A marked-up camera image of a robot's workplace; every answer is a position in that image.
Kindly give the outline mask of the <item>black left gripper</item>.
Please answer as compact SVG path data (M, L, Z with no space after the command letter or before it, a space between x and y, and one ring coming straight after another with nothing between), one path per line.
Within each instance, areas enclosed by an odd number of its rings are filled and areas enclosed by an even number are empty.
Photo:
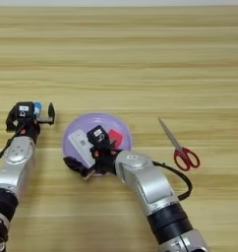
M40 134L40 125L49 124L52 125L55 120L55 109L53 103L48 105L48 116L39 117L34 113L17 113L17 109L13 107L6 119L6 131L15 132L17 137L26 136L32 138L34 142L37 141L37 137Z

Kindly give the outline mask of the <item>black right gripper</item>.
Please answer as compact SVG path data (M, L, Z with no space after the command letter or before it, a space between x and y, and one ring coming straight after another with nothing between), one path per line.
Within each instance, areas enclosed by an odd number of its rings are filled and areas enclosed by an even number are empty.
M92 168L86 168L83 164L73 157L64 157L65 164L73 171L78 172L82 178L88 179L94 170L99 174L116 173L115 161L120 151L115 148L116 140L109 139L108 147L98 148L92 147L90 149L91 156L94 158L94 165Z

